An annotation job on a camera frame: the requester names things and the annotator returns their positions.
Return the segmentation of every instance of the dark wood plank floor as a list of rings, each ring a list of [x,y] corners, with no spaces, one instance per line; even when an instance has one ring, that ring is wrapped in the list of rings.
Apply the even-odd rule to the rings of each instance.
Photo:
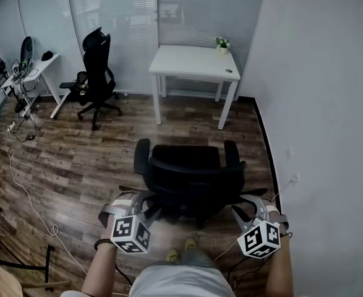
[[[46,246],[56,248],[51,258],[52,280],[72,280],[71,289],[79,290],[84,274],[67,255],[61,243],[51,237],[42,222],[34,214],[26,193],[15,185],[5,150],[4,128],[12,120],[15,101],[6,102],[0,109],[0,230],[6,234],[3,241],[26,264],[45,264]],[[234,140],[241,159],[247,162],[245,190],[266,187],[267,197],[273,197],[268,156],[254,107],[247,103],[233,103],[223,131],[217,130],[223,101],[187,97],[168,97],[162,101],[163,124],[155,124],[152,99],[146,96],[121,97],[116,102],[124,112],[103,109],[99,115],[99,131],[91,131],[93,113],[84,115],[79,121],[76,112],[78,103],[66,103],[58,119],[50,119],[55,108],[50,100],[38,101],[38,112],[34,114],[37,126],[36,139],[19,143],[12,136],[8,145],[15,150],[12,163],[16,181],[31,193],[36,210],[48,226],[60,227],[59,237],[74,257],[88,270],[95,254],[93,243],[103,231],[97,215],[101,206],[111,202],[119,193],[119,186],[145,189],[141,176],[134,174],[133,156],[137,141],[148,137],[153,144],[213,145],[223,151],[224,140]],[[26,121],[18,137],[23,139],[34,133],[33,123]],[[222,253],[240,234],[230,208],[214,216],[202,230],[197,230],[190,221],[169,225],[164,221],[152,226],[153,247],[149,254],[127,256],[118,253],[119,268],[132,280],[149,263],[165,259],[169,248],[181,249],[183,241],[193,236],[200,247],[212,258]],[[0,256],[13,260],[5,252]],[[230,265],[242,258],[235,245],[218,260],[226,274]],[[248,260],[234,273],[239,277],[248,270],[255,270],[261,262]],[[237,296],[262,296],[264,294],[268,268],[264,266],[258,274],[246,276]],[[12,270],[23,281],[43,281],[41,272]],[[130,286],[117,273],[114,292],[127,293]],[[59,296],[44,289],[26,290],[28,296]]]

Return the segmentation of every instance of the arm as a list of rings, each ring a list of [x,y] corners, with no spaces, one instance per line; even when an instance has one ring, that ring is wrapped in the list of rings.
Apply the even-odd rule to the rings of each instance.
[[[102,239],[109,239],[114,224],[114,217],[108,219],[108,226]],[[82,293],[92,297],[111,297],[114,286],[117,247],[103,243],[98,246],[95,258],[89,268],[82,286]]]
[[[280,233],[282,235],[285,235],[287,233],[283,225],[280,225]],[[282,237],[280,241],[281,241],[281,248],[278,249],[271,258],[272,259],[271,267],[267,281],[268,297],[294,296],[293,274],[291,272],[289,236],[286,235]]]

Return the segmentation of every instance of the black office chair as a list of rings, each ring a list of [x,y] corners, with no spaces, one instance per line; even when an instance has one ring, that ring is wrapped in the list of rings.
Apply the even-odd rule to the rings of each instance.
[[[161,208],[161,216],[177,221],[196,218],[202,228],[206,220],[226,205],[245,202],[242,194],[260,194],[266,188],[242,192],[246,163],[240,161],[235,142],[224,142],[226,166],[221,167],[216,147],[156,145],[141,139],[134,155],[134,171],[143,175],[150,192],[140,195],[140,208]]]
[[[60,85],[61,88],[69,88],[72,92],[69,97],[70,101],[79,101],[81,105],[92,102],[83,110],[77,113],[80,120],[83,120],[82,114],[94,109],[92,130],[98,129],[96,126],[97,115],[100,108],[117,110],[118,115],[122,116],[122,111],[117,106],[109,105],[105,101],[112,96],[119,99],[113,90],[116,86],[113,72],[108,68],[108,54],[110,47],[110,35],[104,35],[101,27],[88,34],[82,42],[82,48],[85,51],[83,63],[86,72],[79,72],[76,82],[67,82]],[[108,73],[110,81],[107,83],[106,74]]]

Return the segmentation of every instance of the shoe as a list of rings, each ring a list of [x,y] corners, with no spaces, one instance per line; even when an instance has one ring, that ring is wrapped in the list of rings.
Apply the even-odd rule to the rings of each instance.
[[[170,249],[166,255],[166,260],[168,262],[178,263],[180,262],[180,256],[175,249]]]
[[[184,250],[196,249],[198,244],[196,243],[194,238],[187,238],[186,243],[184,244]]]

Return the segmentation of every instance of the white desk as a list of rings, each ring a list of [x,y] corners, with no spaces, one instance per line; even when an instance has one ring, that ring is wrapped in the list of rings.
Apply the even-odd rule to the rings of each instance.
[[[52,81],[47,78],[45,76],[45,69],[47,67],[49,67],[50,64],[52,64],[57,58],[59,57],[59,54],[54,54],[52,56],[51,59],[47,60],[47,61],[41,61],[40,59],[36,60],[34,62],[34,67],[33,69],[26,75],[26,77],[23,79],[24,82],[31,82],[31,81],[37,81],[38,78],[41,76],[41,78],[43,79],[44,82],[44,86],[46,88],[46,91],[48,92],[47,87],[49,88],[52,96],[54,97],[54,99],[56,100],[56,103],[58,104],[57,107],[55,108],[55,110],[52,112],[51,114],[51,118],[54,118],[56,113],[59,111],[60,107],[62,106],[62,104],[64,103],[64,101],[66,100],[67,96],[64,96],[62,99],[60,99],[59,95],[58,95],[58,91],[56,90],[56,87],[53,85]],[[10,76],[6,82],[3,83],[3,85],[1,86],[1,88],[7,88],[10,86],[13,86],[13,81],[11,80],[12,76]],[[25,116],[27,110],[31,107],[31,105],[34,103],[34,101],[38,98],[39,95],[37,95],[36,97],[34,97],[30,103],[28,104],[28,106],[26,107],[25,111],[23,112],[22,116]]]
[[[217,81],[220,86],[216,101],[220,99],[223,82],[231,82],[218,123],[219,130],[224,128],[237,83],[241,79],[231,53],[224,55],[215,48],[162,45],[151,63],[149,72],[152,75],[151,87],[157,124],[161,124],[158,86],[161,87],[162,96],[166,97],[165,76]]]

